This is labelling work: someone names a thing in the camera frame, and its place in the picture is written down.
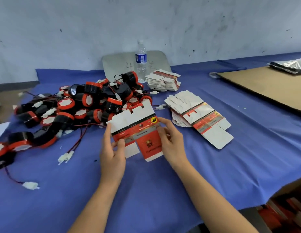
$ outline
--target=blue table cover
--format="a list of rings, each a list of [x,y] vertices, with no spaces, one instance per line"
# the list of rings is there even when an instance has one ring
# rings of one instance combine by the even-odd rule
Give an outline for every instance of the blue table cover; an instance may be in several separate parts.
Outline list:
[[[208,74],[297,58],[301,52],[171,67],[181,75],[179,90],[201,97],[232,125],[227,131],[234,139],[222,150],[194,129],[178,129],[191,164],[237,209],[264,204],[282,186],[301,177],[301,117]],[[60,86],[105,77],[102,70],[38,69],[37,75],[40,84],[32,90],[35,94],[56,93]],[[154,104],[164,103],[173,94],[155,95]],[[156,114],[171,119],[168,109]],[[6,133],[24,130],[12,118]],[[39,190],[23,188],[0,170],[0,233],[66,232],[98,187],[103,133],[98,126],[90,127],[71,160],[59,166],[57,159],[77,141],[79,131],[47,149],[18,153],[8,167],[11,175],[38,182]],[[137,154],[126,162],[106,232],[184,233],[202,222],[164,156],[146,162]]]

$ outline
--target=forearm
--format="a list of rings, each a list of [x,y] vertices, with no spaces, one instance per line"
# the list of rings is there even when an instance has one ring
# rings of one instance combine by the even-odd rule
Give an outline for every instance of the forearm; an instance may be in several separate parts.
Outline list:
[[[211,233],[258,233],[189,162],[176,169],[176,173]]]
[[[100,182],[68,233],[103,233],[117,188],[117,185]]]

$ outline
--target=concrete wall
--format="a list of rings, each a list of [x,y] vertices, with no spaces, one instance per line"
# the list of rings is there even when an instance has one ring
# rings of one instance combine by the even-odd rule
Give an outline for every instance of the concrete wall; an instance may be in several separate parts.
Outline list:
[[[170,65],[301,51],[301,0],[0,0],[0,83],[102,69],[140,37]]]

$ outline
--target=cardboard sheet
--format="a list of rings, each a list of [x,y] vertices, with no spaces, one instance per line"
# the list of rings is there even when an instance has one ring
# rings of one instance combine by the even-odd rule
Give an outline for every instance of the cardboard sheet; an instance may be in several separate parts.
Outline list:
[[[219,75],[230,82],[301,111],[301,75],[295,76],[270,67]]]

